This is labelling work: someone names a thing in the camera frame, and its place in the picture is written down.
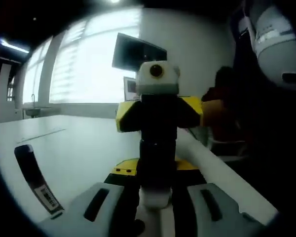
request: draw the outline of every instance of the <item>window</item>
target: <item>window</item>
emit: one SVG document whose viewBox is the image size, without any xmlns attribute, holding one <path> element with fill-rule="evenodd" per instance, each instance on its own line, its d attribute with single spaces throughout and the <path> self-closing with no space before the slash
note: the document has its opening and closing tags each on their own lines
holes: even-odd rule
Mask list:
<svg viewBox="0 0 296 237">
<path fill-rule="evenodd" d="M 23 104 L 33 102 L 35 96 L 35 101 L 38 100 L 38 89 L 40 82 L 41 70 L 43 68 L 44 59 L 48 48 L 50 46 L 51 39 L 40 45 L 33 55 L 31 56 L 28 66 L 25 72 L 24 87 L 23 87 Z"/>
<path fill-rule="evenodd" d="M 112 12 L 78 22 L 66 32 L 56 57 L 50 103 L 119 103 L 123 77 L 136 73 L 113 68 L 118 33 L 139 37 L 140 9 Z"/>
<path fill-rule="evenodd" d="M 8 95 L 7 95 L 7 100 L 8 101 L 13 101 L 13 85 L 14 85 L 14 77 L 12 78 L 11 82 L 8 84 Z"/>
</svg>

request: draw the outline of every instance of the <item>barcode label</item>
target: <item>barcode label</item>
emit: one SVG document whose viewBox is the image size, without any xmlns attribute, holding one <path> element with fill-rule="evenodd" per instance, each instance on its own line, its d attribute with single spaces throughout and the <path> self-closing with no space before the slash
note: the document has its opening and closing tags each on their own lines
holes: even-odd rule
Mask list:
<svg viewBox="0 0 296 237">
<path fill-rule="evenodd" d="M 50 211 L 56 209 L 59 206 L 58 201 L 50 193 L 50 190 L 46 187 L 46 185 L 42 185 L 39 188 L 34 189 L 34 191 Z"/>
</svg>

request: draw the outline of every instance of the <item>wall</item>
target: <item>wall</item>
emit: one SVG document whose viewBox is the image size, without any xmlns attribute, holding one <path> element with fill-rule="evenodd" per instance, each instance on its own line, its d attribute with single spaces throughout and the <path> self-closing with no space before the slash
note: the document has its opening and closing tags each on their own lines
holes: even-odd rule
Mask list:
<svg viewBox="0 0 296 237">
<path fill-rule="evenodd" d="M 166 49 L 168 61 L 180 67 L 181 95 L 201 97 L 214 85 L 216 71 L 232 65 L 230 35 L 226 23 L 168 10 L 143 9 L 140 38 Z M 64 32 L 54 37 L 46 55 L 37 104 L 59 108 L 62 115 L 114 118 L 118 104 L 49 104 L 51 74 L 63 36 Z"/>
<path fill-rule="evenodd" d="M 7 86 L 11 65 L 2 64 L 0 71 L 0 122 L 20 120 L 22 113 L 15 109 L 14 101 L 7 101 Z"/>
</svg>

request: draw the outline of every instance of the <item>faucet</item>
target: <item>faucet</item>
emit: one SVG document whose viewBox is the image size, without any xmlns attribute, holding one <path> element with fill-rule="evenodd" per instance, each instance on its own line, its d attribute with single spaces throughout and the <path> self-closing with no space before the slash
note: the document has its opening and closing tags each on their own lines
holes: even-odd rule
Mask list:
<svg viewBox="0 0 296 237">
<path fill-rule="evenodd" d="M 31 95 L 31 98 L 32 99 L 33 99 L 33 97 L 34 97 L 34 100 L 33 100 L 33 108 L 35 108 L 35 95 L 34 94 Z"/>
</svg>

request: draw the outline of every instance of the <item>white table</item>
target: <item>white table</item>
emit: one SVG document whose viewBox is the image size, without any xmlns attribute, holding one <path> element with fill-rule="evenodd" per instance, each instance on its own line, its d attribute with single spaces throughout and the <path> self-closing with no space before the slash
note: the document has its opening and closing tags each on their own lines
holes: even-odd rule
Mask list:
<svg viewBox="0 0 296 237">
<path fill-rule="evenodd" d="M 26 142 L 53 129 L 65 129 Z M 0 123 L 0 171 L 19 205 L 34 222 L 49 216 L 25 181 L 14 148 L 31 144 L 42 174 L 66 209 L 79 194 L 103 182 L 119 162 L 139 157 L 140 134 L 118 133 L 115 121 L 104 118 L 51 116 Z M 263 224 L 276 209 L 240 176 L 188 133 L 178 130 L 177 152 L 202 171 Z"/>
</svg>

